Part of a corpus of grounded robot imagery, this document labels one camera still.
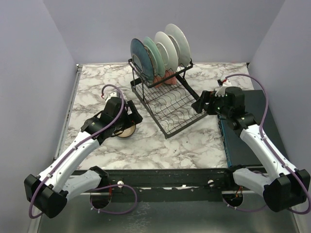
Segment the dark bowl cream inside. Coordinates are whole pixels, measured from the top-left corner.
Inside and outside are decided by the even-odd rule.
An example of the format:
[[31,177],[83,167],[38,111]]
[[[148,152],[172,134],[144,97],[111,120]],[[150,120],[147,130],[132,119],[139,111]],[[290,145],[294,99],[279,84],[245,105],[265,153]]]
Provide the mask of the dark bowl cream inside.
[[130,128],[125,129],[124,131],[119,131],[115,134],[115,136],[119,138],[127,138],[130,137],[136,130],[136,126],[131,126]]

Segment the black wire dish rack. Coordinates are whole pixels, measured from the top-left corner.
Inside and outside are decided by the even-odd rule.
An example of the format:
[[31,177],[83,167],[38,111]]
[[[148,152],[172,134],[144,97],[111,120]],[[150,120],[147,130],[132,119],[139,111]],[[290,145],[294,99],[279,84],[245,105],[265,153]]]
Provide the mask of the black wire dish rack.
[[189,126],[207,116],[205,112],[196,113],[191,105],[199,99],[199,95],[186,81],[186,72],[193,68],[193,62],[182,67],[173,76],[176,85],[163,84],[154,88],[154,84],[146,82],[134,66],[133,60],[128,64],[132,69],[131,89],[148,111],[165,138],[171,138]]

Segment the plain pink mug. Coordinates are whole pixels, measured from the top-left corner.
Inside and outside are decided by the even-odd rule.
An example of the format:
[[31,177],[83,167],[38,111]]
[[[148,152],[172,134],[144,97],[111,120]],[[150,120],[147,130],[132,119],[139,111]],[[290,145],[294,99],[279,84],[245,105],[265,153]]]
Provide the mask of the plain pink mug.
[[167,79],[164,83],[165,84],[171,84],[171,85],[176,85],[177,84],[177,80],[176,77],[173,76],[174,72],[173,71],[166,71],[165,73],[165,78],[172,76],[170,79]]

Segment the pink printed coffee mug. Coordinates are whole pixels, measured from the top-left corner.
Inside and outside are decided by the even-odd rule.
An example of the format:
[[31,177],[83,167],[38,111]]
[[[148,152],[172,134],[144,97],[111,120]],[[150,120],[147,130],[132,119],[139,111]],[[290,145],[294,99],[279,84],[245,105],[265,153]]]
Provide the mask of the pink printed coffee mug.
[[154,88],[159,88],[163,84],[162,80],[163,80],[163,77],[155,76],[154,81],[153,81]]

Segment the light blue floral plate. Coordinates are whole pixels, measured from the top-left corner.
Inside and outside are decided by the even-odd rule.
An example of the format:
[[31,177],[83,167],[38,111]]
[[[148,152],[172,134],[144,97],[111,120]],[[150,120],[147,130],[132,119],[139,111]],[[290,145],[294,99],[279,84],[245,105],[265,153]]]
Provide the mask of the light blue floral plate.
[[160,76],[160,77],[164,77],[165,76],[164,62],[163,62],[162,56],[161,56],[156,44],[149,37],[144,38],[143,44],[151,54],[150,56],[152,58],[153,65],[155,67],[154,68],[155,75]]

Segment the blue ceramic plate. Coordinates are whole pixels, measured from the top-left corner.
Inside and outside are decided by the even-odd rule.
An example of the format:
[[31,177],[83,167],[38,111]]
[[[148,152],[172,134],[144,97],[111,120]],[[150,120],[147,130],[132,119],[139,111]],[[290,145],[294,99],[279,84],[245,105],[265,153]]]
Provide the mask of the blue ceramic plate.
[[143,43],[137,38],[133,38],[130,44],[131,57],[135,68],[143,79],[152,83],[154,80],[154,69],[151,58]]

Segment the red plate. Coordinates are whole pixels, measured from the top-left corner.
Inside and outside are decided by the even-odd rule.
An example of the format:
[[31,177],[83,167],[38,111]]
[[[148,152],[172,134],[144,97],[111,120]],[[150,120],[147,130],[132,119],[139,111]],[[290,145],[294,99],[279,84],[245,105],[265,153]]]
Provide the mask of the red plate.
[[166,25],[164,32],[175,46],[178,64],[181,67],[188,66],[191,61],[190,46],[182,30],[175,24],[170,23]]

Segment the white plate lettered rim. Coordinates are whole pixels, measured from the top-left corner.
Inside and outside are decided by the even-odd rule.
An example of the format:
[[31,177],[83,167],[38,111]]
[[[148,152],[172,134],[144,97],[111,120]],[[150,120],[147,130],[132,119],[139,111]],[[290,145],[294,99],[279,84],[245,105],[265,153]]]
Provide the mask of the white plate lettered rim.
[[154,43],[162,56],[165,69],[176,71],[178,68],[178,57],[171,39],[164,32],[157,32]]

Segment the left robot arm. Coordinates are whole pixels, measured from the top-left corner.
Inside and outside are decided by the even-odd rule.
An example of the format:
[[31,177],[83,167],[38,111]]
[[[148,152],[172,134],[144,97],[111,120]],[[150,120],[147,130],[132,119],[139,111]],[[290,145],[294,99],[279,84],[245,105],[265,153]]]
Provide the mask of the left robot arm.
[[87,119],[70,146],[39,175],[24,180],[26,198],[30,202],[31,219],[46,215],[54,218],[67,202],[86,191],[102,192],[125,184],[110,184],[108,174],[94,166],[75,178],[72,173],[79,164],[106,139],[123,133],[142,122],[134,103],[111,97],[102,111]]

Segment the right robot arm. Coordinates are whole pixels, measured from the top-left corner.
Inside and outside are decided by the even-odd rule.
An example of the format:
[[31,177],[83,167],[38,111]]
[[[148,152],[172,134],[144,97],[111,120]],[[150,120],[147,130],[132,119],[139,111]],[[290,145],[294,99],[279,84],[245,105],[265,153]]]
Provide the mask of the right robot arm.
[[289,162],[264,133],[253,114],[246,112],[245,95],[239,87],[225,87],[221,92],[203,91],[191,106],[197,113],[205,111],[209,115],[224,117],[268,173],[268,177],[264,177],[240,167],[224,177],[227,189],[246,187],[262,196],[274,212],[311,200],[308,192],[310,174]]

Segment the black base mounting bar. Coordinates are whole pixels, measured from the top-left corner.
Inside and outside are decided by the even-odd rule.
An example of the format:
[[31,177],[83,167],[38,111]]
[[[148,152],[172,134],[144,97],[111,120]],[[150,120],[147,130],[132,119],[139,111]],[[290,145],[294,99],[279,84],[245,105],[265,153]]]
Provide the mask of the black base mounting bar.
[[107,170],[109,184],[118,181],[134,188],[114,187],[113,202],[222,201],[223,194],[236,193],[230,168],[120,169]]

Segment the blue network switch box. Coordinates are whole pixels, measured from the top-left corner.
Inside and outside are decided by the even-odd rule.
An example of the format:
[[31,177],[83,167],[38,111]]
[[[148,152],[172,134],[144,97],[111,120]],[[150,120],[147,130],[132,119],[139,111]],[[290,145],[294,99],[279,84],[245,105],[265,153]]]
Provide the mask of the blue network switch box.
[[[251,113],[257,123],[262,120],[266,100],[261,90],[245,90],[245,111]],[[247,130],[238,136],[228,125],[228,121],[223,117],[218,117],[218,126],[221,132],[227,165],[237,166],[264,166],[269,168],[277,165],[277,159],[269,157],[269,148],[262,141],[259,126],[249,126]],[[278,128],[270,110],[267,111],[263,124],[263,134],[269,144],[283,160],[289,157],[279,135]]]

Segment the left aluminium rail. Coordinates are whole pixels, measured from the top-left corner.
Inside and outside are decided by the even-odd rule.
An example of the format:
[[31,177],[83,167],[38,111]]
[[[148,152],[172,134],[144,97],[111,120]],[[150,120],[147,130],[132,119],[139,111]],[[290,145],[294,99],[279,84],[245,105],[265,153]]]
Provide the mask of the left aluminium rail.
[[55,152],[53,161],[55,161],[62,153],[62,148],[63,148],[65,140],[66,140],[66,135],[67,135],[67,131],[68,131],[70,116],[71,116],[71,112],[72,112],[75,96],[76,96],[76,93],[77,93],[78,84],[79,84],[79,80],[80,80],[80,77],[81,77],[82,69],[83,69],[83,65],[82,64],[77,64],[77,71],[76,71],[76,76],[75,76],[75,80],[74,80],[73,90],[72,90],[71,95],[70,95],[69,104],[68,104],[67,112],[66,112],[66,115],[65,115],[65,121],[64,121],[64,124],[63,124],[63,127],[62,127],[62,131],[61,131],[61,134],[60,134],[60,138],[59,138],[59,141],[58,141],[58,144],[57,144],[57,148],[56,148],[56,152]]

